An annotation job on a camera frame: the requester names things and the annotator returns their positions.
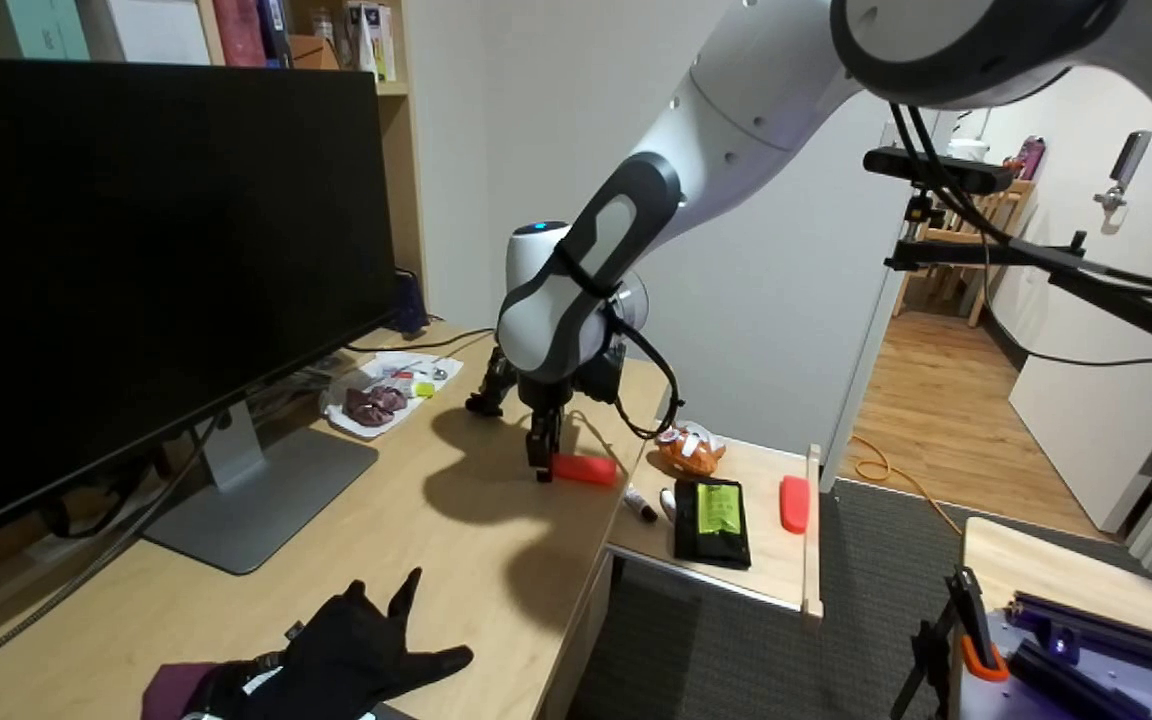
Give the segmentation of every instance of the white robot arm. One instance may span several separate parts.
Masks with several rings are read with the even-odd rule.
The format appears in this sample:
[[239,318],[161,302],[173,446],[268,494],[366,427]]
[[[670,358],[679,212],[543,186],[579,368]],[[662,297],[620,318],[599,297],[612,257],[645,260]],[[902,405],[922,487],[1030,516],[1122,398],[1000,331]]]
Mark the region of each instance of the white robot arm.
[[495,368],[567,383],[626,270],[770,183],[850,95],[996,109],[1071,65],[1152,95],[1152,0],[741,0],[573,229],[511,236]]

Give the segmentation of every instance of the marker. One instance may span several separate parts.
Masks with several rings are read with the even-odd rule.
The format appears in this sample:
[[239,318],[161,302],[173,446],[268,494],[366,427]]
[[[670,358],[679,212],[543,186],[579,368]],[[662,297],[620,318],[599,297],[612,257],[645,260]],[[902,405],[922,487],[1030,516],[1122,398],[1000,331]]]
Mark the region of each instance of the marker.
[[656,508],[651,508],[645,494],[626,492],[626,504],[627,504],[645,524],[656,524]]

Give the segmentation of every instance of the red object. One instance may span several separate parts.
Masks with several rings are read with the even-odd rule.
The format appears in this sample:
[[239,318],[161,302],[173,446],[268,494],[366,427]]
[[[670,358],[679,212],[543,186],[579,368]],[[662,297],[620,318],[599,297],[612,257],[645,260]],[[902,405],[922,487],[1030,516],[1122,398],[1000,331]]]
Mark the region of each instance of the red object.
[[556,481],[617,487],[612,456],[556,456],[548,466]]
[[968,634],[968,630],[960,634],[960,648],[965,648],[965,665],[968,665],[968,672],[971,672],[971,677],[979,677],[979,679],[992,679],[992,682],[1000,682],[1000,679],[1007,679],[1007,677],[1011,677],[1011,668],[1007,668],[1005,651],[992,651],[1000,665],[996,665],[996,668],[989,668],[989,665],[979,660],[979,651],[976,651],[976,644],[971,644],[971,634]]
[[262,10],[257,0],[215,0],[215,28],[226,65],[266,67]]
[[779,524],[785,524],[790,533],[805,533],[810,521],[811,521],[810,481],[785,477],[785,481],[779,481]]

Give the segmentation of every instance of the floor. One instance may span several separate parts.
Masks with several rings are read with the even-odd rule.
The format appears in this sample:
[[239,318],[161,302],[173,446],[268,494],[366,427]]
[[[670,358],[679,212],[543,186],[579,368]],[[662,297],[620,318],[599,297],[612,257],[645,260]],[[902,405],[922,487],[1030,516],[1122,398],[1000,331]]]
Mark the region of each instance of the floor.
[[[1038,533],[1122,563],[1124,547]],[[912,668],[912,630],[938,620],[960,534],[922,499],[841,481],[819,494],[824,620],[694,585],[627,560],[573,720],[876,720]],[[926,689],[903,710],[932,714]]]
[[850,477],[1068,534],[1099,534],[1011,410],[1018,368],[986,326],[903,308],[856,419]]

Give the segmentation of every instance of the monitor stand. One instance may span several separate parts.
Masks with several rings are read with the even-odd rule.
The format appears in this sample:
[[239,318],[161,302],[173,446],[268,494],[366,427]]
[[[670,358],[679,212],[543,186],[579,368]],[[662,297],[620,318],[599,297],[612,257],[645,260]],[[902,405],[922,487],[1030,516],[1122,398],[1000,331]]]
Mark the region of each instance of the monitor stand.
[[301,427],[262,451],[248,405],[203,445],[213,482],[149,524],[149,538],[232,575],[257,572],[314,524],[366,466],[373,446]]

